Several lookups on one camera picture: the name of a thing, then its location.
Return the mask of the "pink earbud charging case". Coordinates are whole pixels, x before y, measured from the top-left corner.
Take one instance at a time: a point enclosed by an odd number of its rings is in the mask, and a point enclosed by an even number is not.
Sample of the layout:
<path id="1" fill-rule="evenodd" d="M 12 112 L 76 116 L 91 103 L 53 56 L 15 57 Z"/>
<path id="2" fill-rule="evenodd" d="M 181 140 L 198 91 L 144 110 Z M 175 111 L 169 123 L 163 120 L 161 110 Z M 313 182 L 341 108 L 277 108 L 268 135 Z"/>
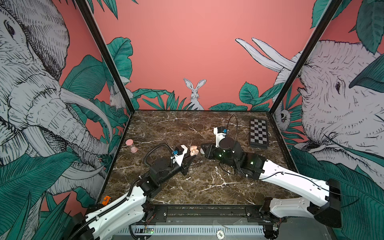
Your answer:
<path id="1" fill-rule="evenodd" d="M 195 156 L 199 153 L 198 147 L 197 146 L 191 146 L 190 147 L 190 156 Z"/>

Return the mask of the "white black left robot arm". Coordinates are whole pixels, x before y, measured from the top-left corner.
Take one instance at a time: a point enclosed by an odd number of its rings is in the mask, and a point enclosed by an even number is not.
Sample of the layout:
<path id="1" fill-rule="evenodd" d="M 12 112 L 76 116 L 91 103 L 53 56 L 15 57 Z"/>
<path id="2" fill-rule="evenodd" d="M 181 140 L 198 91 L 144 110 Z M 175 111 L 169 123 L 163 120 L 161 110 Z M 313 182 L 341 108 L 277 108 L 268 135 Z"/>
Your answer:
<path id="1" fill-rule="evenodd" d="M 157 159 L 149 171 L 131 185 L 129 191 L 107 206 L 87 214 L 74 216 L 63 233 L 63 240 L 109 240 L 121 229 L 140 221 L 147 221 L 155 214 L 150 203 L 162 189 L 162 184 L 182 173 L 187 175 L 196 156 L 189 153 L 176 155 L 176 161 Z"/>

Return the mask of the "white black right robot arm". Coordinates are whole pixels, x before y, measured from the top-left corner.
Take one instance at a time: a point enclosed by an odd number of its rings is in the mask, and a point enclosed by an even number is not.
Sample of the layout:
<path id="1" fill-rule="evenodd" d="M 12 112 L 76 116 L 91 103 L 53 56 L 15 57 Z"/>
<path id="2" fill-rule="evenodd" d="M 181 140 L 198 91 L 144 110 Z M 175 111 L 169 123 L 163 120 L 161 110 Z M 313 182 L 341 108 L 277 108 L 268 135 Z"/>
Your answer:
<path id="1" fill-rule="evenodd" d="M 268 199 L 264 214 L 273 218 L 313 218 L 332 227 L 342 226 L 341 184 L 335 179 L 313 179 L 281 167 L 263 156 L 245 152 L 239 143 L 234 148 L 202 144 L 207 159 L 232 167 L 241 176 L 277 185 L 297 195 L 293 199 Z"/>

